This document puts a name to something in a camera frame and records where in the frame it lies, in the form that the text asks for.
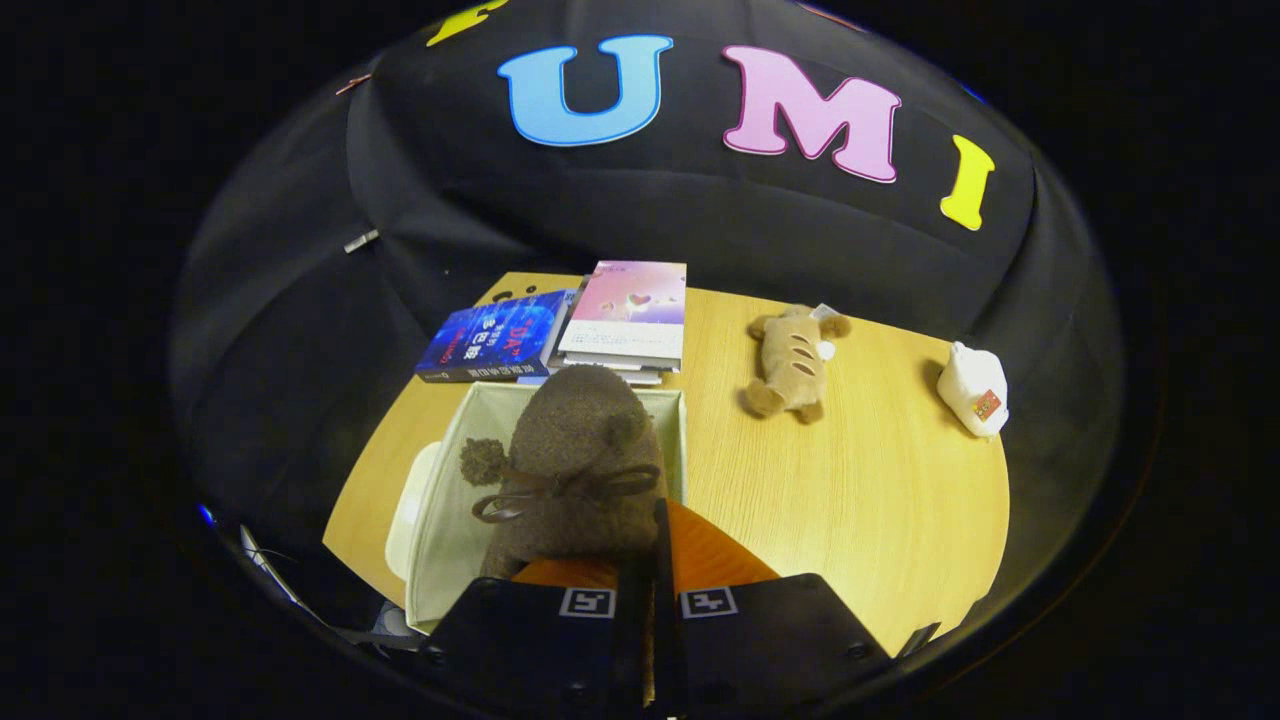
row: orange object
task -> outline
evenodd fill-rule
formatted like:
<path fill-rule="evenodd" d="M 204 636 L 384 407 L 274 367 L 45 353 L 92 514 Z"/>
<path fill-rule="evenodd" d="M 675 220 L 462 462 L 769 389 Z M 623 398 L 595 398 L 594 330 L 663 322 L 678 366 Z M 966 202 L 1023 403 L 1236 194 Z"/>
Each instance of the orange object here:
<path fill-rule="evenodd" d="M 667 498 L 671 568 L 676 594 L 722 585 L 776 580 L 778 574 L 724 530 Z"/>
<path fill-rule="evenodd" d="M 539 557 L 516 573 L 512 580 L 558 588 L 618 589 L 618 566 L 594 557 Z"/>
<path fill-rule="evenodd" d="M 671 565 L 676 594 L 722 585 L 774 580 L 778 574 L 724 530 L 692 510 L 667 498 L 671 525 Z M 539 559 L 512 580 L 562 588 L 618 587 L 618 568 L 609 560 L 572 557 Z"/>

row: blue book cover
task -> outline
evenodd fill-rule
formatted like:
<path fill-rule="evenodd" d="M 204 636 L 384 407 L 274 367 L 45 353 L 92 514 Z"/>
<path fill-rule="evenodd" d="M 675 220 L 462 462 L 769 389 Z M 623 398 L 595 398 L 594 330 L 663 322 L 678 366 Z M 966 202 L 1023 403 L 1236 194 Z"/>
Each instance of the blue book cover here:
<path fill-rule="evenodd" d="M 419 361 L 417 377 L 470 382 L 548 374 L 573 295 L 561 290 L 453 313 Z"/>

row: brown plush toy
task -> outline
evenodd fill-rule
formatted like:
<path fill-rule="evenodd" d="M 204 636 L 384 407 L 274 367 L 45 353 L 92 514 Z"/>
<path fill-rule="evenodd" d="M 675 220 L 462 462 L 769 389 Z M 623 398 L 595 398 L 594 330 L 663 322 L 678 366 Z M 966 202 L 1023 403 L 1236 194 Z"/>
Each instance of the brown plush toy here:
<path fill-rule="evenodd" d="M 468 438 L 462 477 L 502 483 L 471 512 L 497 528 L 480 574 L 509 579 L 540 557 L 621 559 L 652 550 L 654 501 L 666 496 L 653 420 L 607 368 L 556 373 L 516 421 L 511 454 Z"/>
<path fill-rule="evenodd" d="M 823 416 L 822 397 L 827 391 L 827 373 L 818 355 L 818 343 L 844 337 L 852 329 L 849 318 L 826 315 L 820 322 L 813 307 L 791 305 L 781 316 L 760 315 L 748 332 L 762 341 L 760 360 L 764 380 L 751 380 L 746 387 L 746 406 L 762 416 L 795 410 L 804 423 Z"/>

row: brown bow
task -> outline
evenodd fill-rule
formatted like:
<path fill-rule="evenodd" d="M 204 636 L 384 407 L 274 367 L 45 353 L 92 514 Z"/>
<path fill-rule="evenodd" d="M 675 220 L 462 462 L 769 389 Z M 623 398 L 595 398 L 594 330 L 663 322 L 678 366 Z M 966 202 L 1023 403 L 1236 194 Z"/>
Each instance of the brown bow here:
<path fill-rule="evenodd" d="M 631 474 L 643 474 L 643 478 L 634 480 L 614 482 L 617 478 Z M 524 486 L 527 489 L 488 495 L 471 506 L 471 514 L 483 523 L 506 523 L 515 520 L 531 507 L 535 502 L 548 497 L 579 496 L 593 502 L 602 502 L 608 497 L 622 497 L 653 489 L 658 484 L 658 475 L 662 470 L 657 465 L 631 465 L 621 470 L 604 474 L 589 474 L 586 471 L 575 475 L 535 475 L 507 466 L 500 471 L 502 477 L 513 486 Z M 498 501 L 502 507 L 485 512 L 489 505 Z"/>

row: letter u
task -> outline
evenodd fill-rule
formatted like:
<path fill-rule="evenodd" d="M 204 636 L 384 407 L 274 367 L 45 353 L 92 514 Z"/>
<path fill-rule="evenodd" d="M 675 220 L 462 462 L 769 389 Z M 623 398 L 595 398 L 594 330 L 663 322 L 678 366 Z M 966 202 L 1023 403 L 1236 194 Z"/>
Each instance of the letter u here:
<path fill-rule="evenodd" d="M 548 47 L 507 60 L 498 74 L 511 88 L 516 131 L 558 147 L 612 142 L 640 131 L 658 115 L 658 55 L 673 45 L 660 35 L 625 35 L 602 42 L 600 53 L 618 60 L 618 101 L 600 113 L 575 113 L 564 102 L 564 63 L 577 55 L 573 47 Z"/>

